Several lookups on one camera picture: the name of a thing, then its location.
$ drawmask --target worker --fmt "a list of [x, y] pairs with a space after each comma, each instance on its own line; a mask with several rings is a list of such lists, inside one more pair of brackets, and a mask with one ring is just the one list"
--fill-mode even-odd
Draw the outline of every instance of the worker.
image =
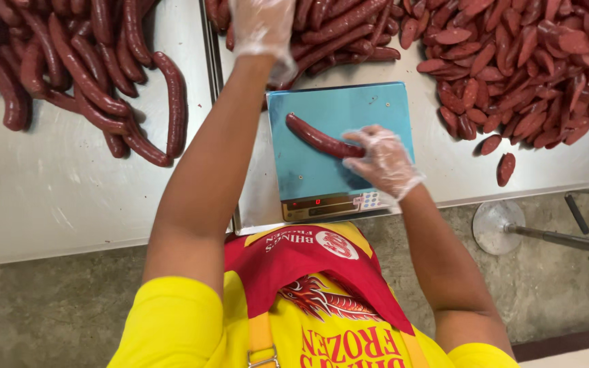
[[408, 321], [374, 250], [349, 222], [280, 227], [225, 244], [266, 84], [296, 71], [295, 0], [230, 5], [233, 72], [160, 200], [143, 285], [109, 367], [518, 367], [479, 268], [387, 129], [346, 134], [366, 156], [343, 163], [397, 200], [435, 341]]

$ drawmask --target gloved hand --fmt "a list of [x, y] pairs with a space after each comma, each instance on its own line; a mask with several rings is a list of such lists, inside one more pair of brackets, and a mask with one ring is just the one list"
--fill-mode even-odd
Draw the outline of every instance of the gloved hand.
[[295, 0], [230, 0], [235, 46], [241, 55], [273, 55], [278, 60], [270, 84], [291, 80], [297, 64], [290, 55]]
[[348, 132], [342, 138], [360, 143], [367, 152], [363, 158], [345, 158], [342, 163], [372, 183], [375, 188], [402, 200], [426, 176], [411, 163], [399, 137], [380, 125]]

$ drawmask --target stainless steel table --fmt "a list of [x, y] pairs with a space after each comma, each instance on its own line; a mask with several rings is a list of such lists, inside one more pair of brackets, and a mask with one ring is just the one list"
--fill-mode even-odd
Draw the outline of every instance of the stainless steel table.
[[[534, 150], [519, 145], [511, 147], [505, 139], [499, 148], [488, 156], [475, 156], [476, 141], [455, 141], [439, 122], [439, 101], [435, 94], [436, 83], [427, 75], [416, 71], [422, 60], [421, 43], [401, 50], [397, 39], [389, 45], [402, 52], [402, 60], [393, 63], [364, 63], [335, 67], [314, 79], [302, 78], [295, 88], [319, 88], [401, 80], [406, 83], [413, 146], [419, 169], [427, 176], [429, 188], [438, 207], [463, 205], [488, 200], [525, 197], [589, 187], [589, 132], [574, 145], [560, 145], [552, 150]], [[233, 66], [233, 55], [219, 40], [219, 60], [224, 80]], [[378, 121], [366, 121], [367, 124]], [[496, 167], [501, 155], [513, 152], [517, 159], [515, 173], [506, 187], [500, 188], [496, 180]], [[398, 213], [389, 211], [361, 213], [371, 217]], [[276, 182], [274, 154], [270, 125], [266, 113], [260, 117], [250, 171], [233, 218], [236, 234], [244, 235], [268, 230], [283, 224]]]
[[[145, 22], [155, 25], [148, 43], [184, 74], [188, 144], [212, 106], [202, 16], [198, 1], [161, 0]], [[127, 100], [164, 149], [167, 86], [160, 71], [147, 74], [141, 97]], [[1, 124], [0, 97], [0, 263], [146, 244], [172, 170], [135, 153], [113, 158], [101, 131], [81, 116], [38, 101], [33, 111], [29, 132], [11, 132]]]

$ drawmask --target gray floor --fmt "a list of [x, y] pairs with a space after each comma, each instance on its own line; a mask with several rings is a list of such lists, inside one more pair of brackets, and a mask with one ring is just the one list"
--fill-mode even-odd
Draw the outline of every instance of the gray floor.
[[[562, 194], [516, 200], [529, 226], [580, 234]], [[589, 195], [577, 198], [589, 224]], [[471, 232], [477, 205], [442, 210], [477, 260], [513, 342], [589, 330], [585, 252], [524, 240], [511, 254], [481, 251]], [[433, 319], [415, 279], [397, 217], [357, 221], [383, 275], [418, 328]], [[145, 247], [0, 265], [0, 368], [103, 367], [119, 343], [139, 286]]]

